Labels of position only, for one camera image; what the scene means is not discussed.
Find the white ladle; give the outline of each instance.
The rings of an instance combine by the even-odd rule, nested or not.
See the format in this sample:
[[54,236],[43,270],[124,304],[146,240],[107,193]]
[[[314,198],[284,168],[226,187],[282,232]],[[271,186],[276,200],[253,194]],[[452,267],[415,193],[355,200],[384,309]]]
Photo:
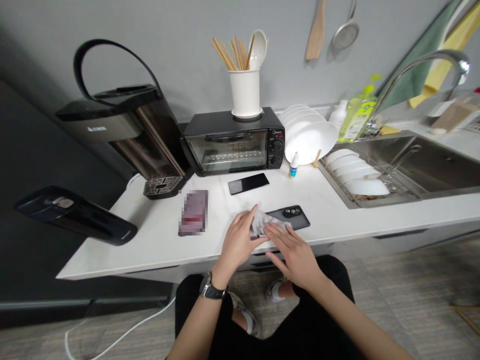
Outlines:
[[250,70],[257,70],[260,69],[265,60],[265,55],[267,55],[268,40],[262,30],[255,30],[253,34],[255,35],[255,40],[251,48]]

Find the kettle handle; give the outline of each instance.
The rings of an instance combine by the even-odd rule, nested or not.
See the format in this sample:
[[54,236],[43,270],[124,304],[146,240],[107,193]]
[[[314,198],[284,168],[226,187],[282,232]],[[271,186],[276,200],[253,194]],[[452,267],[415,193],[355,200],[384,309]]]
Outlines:
[[82,75],[82,63],[84,61],[85,54],[91,48],[94,48],[98,45],[113,45],[113,46],[116,46],[120,49],[123,49],[126,52],[133,55],[145,67],[145,69],[150,74],[151,78],[153,79],[153,82],[155,83],[156,89],[158,91],[158,96],[160,96],[160,97],[162,96],[162,91],[160,90],[159,82],[157,81],[157,78],[155,77],[154,73],[152,72],[152,70],[150,70],[150,68],[147,66],[147,64],[141,58],[139,58],[133,51],[131,51],[130,49],[126,48],[125,46],[123,46],[123,45],[121,45],[121,44],[119,44],[118,42],[115,42],[115,41],[106,40],[106,39],[92,39],[92,40],[89,40],[89,41],[85,42],[84,44],[82,44],[76,50],[75,56],[73,57],[73,74],[75,75],[76,83],[77,83],[78,87],[80,88],[80,91],[81,91],[82,95],[85,98],[87,98],[89,100],[96,101],[98,103],[102,103],[102,104],[106,104],[106,105],[112,105],[112,104],[110,104],[106,101],[102,101],[100,99],[96,99],[96,98],[92,97],[89,94],[89,92],[87,91],[87,88],[86,88],[85,82],[84,82],[84,77]]

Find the dish soap bottle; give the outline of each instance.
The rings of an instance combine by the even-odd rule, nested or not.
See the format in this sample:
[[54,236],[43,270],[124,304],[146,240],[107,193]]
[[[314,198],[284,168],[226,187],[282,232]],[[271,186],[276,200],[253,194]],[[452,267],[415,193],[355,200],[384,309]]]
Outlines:
[[338,134],[339,142],[354,142],[362,133],[370,115],[374,111],[378,98],[373,94],[374,82],[383,79],[379,74],[372,75],[370,85],[365,86],[362,93],[355,95],[346,106],[346,118]]

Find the hand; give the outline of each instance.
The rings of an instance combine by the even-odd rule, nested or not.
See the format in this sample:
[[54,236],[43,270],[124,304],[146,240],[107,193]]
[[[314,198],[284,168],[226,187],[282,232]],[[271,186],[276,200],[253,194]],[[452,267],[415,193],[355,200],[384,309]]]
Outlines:
[[272,252],[266,255],[288,279],[310,292],[327,277],[320,270],[310,246],[290,226],[287,225],[286,229],[288,232],[275,223],[268,223],[265,227],[266,235],[280,250],[285,263]]
[[212,269],[212,285],[218,290],[225,289],[234,272],[247,261],[252,251],[269,240],[266,236],[250,239],[250,226],[257,207],[255,205],[251,211],[235,216],[226,232],[220,257]]

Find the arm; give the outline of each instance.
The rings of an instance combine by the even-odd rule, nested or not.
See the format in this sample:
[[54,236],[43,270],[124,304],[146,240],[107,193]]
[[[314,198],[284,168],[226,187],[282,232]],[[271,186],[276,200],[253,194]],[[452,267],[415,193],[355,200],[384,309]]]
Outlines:
[[285,258],[283,263],[273,253],[266,253],[281,272],[308,291],[367,359],[412,359],[325,276],[310,246],[291,227],[287,230],[276,224],[267,224],[265,228],[265,233]]
[[[215,289],[226,289],[237,268],[247,261],[257,246],[268,240],[267,237],[250,239],[250,226],[256,210],[257,205],[251,211],[238,214],[228,228],[220,257],[211,271],[211,284]],[[198,297],[173,343],[169,360],[208,358],[221,306],[221,299]]]

